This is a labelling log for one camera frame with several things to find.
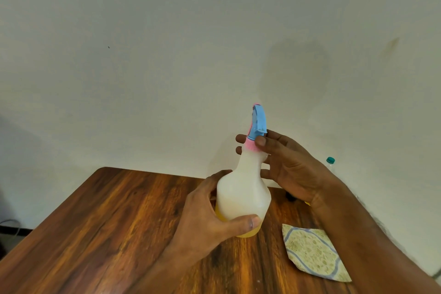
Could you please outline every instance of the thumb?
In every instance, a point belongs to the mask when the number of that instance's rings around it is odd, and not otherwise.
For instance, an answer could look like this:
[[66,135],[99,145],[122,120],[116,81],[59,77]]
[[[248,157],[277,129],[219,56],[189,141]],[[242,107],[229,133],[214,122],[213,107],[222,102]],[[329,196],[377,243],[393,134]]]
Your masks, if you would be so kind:
[[262,220],[256,214],[239,216],[235,219],[224,222],[224,239],[246,234],[247,232],[257,228],[260,223],[262,223]]
[[268,137],[257,136],[254,143],[260,150],[268,153],[269,155],[280,157],[282,161],[285,161],[287,163],[298,162],[297,153],[294,150],[288,149],[277,140]]

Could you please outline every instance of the table top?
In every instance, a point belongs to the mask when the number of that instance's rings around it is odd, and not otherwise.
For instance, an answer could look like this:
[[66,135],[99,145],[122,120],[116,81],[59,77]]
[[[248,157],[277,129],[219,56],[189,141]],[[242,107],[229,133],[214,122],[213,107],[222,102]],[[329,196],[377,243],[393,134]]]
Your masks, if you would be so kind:
[[[171,240],[198,178],[104,167],[0,262],[3,294],[123,293]],[[311,209],[281,189],[259,233],[231,238],[190,269],[188,293],[355,293],[288,259],[281,225],[317,228]]]

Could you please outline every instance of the fingernail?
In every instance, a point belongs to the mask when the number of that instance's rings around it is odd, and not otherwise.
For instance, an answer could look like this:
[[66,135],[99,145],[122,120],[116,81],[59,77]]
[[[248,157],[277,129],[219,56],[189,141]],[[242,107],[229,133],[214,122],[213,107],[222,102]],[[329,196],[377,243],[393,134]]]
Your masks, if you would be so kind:
[[265,146],[266,138],[262,136],[257,136],[255,142],[260,145],[261,147]]
[[260,217],[255,216],[251,219],[251,229],[255,229],[259,226],[259,224],[262,222]]

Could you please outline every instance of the person's left hand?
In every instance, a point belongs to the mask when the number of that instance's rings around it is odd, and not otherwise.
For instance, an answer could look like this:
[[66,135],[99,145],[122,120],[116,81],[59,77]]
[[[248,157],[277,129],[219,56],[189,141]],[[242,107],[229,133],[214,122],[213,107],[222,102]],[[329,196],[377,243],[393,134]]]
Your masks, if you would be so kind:
[[219,220],[210,203],[210,194],[218,181],[231,170],[223,170],[205,179],[185,201],[182,217],[168,252],[179,254],[187,263],[194,264],[206,257],[219,243],[246,234],[256,228],[261,219],[256,215],[236,217],[228,222]]

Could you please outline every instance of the spray nozzle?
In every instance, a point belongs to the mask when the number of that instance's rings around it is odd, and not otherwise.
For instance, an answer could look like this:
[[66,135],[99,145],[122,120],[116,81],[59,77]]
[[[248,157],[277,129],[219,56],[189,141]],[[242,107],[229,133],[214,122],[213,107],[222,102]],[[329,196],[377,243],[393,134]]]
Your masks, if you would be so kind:
[[251,125],[248,138],[255,140],[257,136],[264,136],[266,134],[266,117],[263,107],[259,104],[253,106],[253,123]]

